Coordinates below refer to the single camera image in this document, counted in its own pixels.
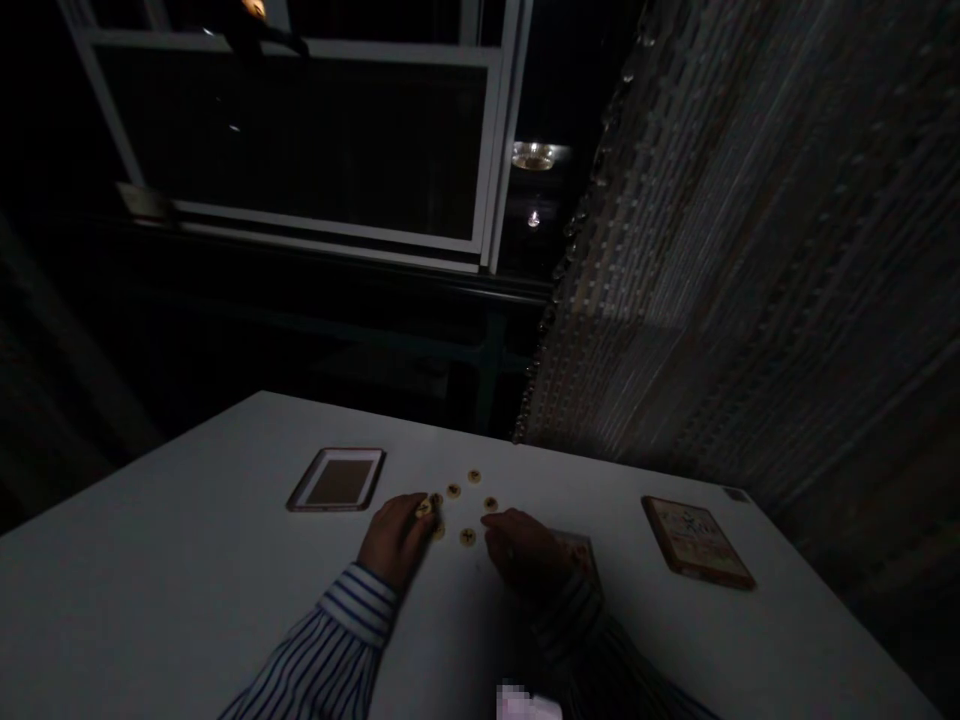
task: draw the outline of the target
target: shirt cuff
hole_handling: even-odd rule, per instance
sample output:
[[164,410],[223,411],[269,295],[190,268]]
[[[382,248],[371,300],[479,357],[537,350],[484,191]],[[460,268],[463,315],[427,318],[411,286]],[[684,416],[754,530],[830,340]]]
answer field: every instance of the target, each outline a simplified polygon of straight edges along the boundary
[[600,594],[574,572],[530,627],[547,662],[560,666],[571,662],[602,631],[604,617]]
[[379,649],[393,627],[397,594],[369,570],[351,563],[317,604],[355,638]]

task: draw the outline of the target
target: light fixture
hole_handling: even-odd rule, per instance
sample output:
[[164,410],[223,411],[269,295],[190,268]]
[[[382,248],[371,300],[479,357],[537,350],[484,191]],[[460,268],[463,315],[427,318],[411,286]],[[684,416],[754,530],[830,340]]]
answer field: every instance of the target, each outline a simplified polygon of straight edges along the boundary
[[521,170],[540,172],[552,168],[557,160],[562,160],[568,153],[569,148],[564,145],[515,142],[511,162]]
[[243,6],[258,20],[267,19],[267,9],[264,7],[263,0],[243,0]]

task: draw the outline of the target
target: person's left hand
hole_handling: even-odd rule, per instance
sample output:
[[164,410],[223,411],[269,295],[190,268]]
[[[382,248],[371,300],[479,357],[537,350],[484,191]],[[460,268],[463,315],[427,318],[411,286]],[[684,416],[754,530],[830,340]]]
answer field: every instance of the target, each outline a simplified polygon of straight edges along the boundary
[[360,546],[357,563],[402,593],[417,562],[423,556],[426,539],[433,529],[435,512],[418,518],[411,526],[417,505],[426,493],[398,495],[377,510]]

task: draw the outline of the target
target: hand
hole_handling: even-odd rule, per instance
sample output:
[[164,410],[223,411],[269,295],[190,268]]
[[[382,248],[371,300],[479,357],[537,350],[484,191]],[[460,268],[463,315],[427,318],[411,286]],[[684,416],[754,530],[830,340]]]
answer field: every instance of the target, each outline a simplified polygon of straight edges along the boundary
[[553,534],[525,512],[510,508],[484,515],[487,552],[504,582],[521,597],[546,602],[573,568]]
[[413,520],[417,505],[426,496],[426,493],[415,493],[387,500],[370,521],[357,556],[359,565],[398,593],[403,592],[423,557],[425,540],[437,519],[436,513],[430,513]]

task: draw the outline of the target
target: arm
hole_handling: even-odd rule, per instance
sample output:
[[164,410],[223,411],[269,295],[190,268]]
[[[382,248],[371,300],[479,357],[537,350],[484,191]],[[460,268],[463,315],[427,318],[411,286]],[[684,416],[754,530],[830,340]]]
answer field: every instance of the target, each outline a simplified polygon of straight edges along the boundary
[[574,718],[715,718],[637,652],[543,525],[511,509],[482,522],[491,560],[532,608],[531,630]]
[[352,563],[274,650],[253,683],[221,714],[251,718],[365,718],[399,594],[423,553],[435,517],[416,520],[426,495],[388,500]]

